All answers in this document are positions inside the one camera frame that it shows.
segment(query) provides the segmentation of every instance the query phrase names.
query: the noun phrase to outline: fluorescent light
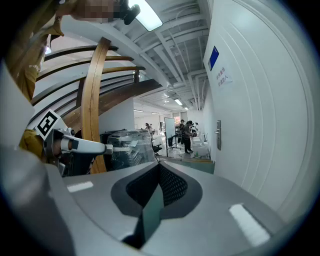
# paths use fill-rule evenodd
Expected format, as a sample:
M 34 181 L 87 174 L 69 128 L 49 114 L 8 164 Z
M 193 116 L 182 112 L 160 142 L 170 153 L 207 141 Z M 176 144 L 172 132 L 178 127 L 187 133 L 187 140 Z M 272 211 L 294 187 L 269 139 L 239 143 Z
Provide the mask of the fluorescent light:
M 180 106 L 182 105 L 182 103 L 181 103 L 181 101 L 180 101 L 180 100 L 175 99 L 174 101 L 175 101 L 176 103 L 178 103 Z
M 148 30 L 152 31 L 162 26 L 162 21 L 145 0 L 129 0 L 129 7 L 139 5 L 140 13 L 136 19 Z
M 45 49 L 45 54 L 50 54 L 51 53 L 51 49 L 47 46 Z

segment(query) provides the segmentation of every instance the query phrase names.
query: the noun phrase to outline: plastic wrap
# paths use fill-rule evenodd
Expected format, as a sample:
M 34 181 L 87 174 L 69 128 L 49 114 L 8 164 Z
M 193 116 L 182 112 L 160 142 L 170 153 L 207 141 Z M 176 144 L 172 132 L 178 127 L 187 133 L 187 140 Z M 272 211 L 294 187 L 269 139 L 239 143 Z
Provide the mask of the plastic wrap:
M 151 136 L 147 130 L 120 130 L 107 137 L 107 144 L 129 151 L 113 152 L 110 171 L 155 161 Z

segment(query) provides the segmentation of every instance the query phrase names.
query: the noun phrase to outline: ceiling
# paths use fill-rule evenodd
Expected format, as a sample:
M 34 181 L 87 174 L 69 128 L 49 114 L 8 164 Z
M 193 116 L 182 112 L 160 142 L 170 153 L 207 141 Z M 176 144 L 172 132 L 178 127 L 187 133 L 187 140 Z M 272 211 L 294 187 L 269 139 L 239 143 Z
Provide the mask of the ceiling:
M 112 55 L 133 57 L 134 61 L 130 66 L 145 67 L 147 77 L 155 79 L 163 86 L 161 90 L 134 98 L 135 104 L 143 106 L 146 112 L 149 108 L 149 113 L 172 112 L 177 109 L 185 111 L 184 107 L 196 109 L 196 101 L 201 109 L 203 94 L 209 86 L 208 79 L 205 76 L 200 77 L 197 86 L 195 76 L 190 83 L 188 74 L 204 69 L 202 59 L 211 20 L 207 0 L 146 1 L 163 22 L 161 27 L 147 31 L 136 19 L 130 25 L 125 25 L 120 19 L 111 24 L 100 24 L 64 16 L 61 29 L 68 40 L 54 40 L 52 43 L 55 43 L 55 46 L 52 50 L 78 46 L 74 43 L 76 40 L 81 41 L 79 45 L 92 45 L 105 37 L 111 40 L 112 45 L 119 47 Z M 179 99 L 183 105 L 178 105 L 175 99 Z

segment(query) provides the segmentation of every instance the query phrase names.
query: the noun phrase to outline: floor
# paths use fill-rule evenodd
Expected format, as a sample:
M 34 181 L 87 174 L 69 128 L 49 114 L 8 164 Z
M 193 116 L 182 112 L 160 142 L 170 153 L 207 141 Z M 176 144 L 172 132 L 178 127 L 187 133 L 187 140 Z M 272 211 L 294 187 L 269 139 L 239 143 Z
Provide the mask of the floor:
M 162 142 L 164 144 L 164 148 L 161 149 L 158 152 L 158 155 L 161 157 L 166 157 L 167 152 L 166 152 L 166 137 L 162 137 Z M 178 139 L 173 139 L 173 143 L 178 142 Z M 194 153 L 186 154 L 185 153 L 185 147 L 184 145 L 181 145 L 181 143 L 178 143 L 177 145 L 174 145 L 174 147 L 177 148 L 170 148 L 168 149 L 168 157 L 169 158 L 174 158 L 174 159 L 208 159 L 210 160 L 210 154 L 208 152 L 207 156 L 195 156 Z

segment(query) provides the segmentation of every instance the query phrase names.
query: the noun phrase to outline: blue sign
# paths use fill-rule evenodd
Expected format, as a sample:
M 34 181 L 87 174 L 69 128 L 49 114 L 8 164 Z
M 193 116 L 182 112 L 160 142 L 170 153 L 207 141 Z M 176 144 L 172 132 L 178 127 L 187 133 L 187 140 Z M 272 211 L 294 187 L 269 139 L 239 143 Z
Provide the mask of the blue sign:
M 211 53 L 211 57 L 210 57 L 209 62 L 208 62 L 208 66 L 209 66 L 210 71 L 214 67 L 214 65 L 215 65 L 215 63 L 216 63 L 216 61 L 218 59 L 218 56 L 219 56 L 219 52 L 218 52 L 217 48 L 214 46 L 213 47 L 213 51 Z

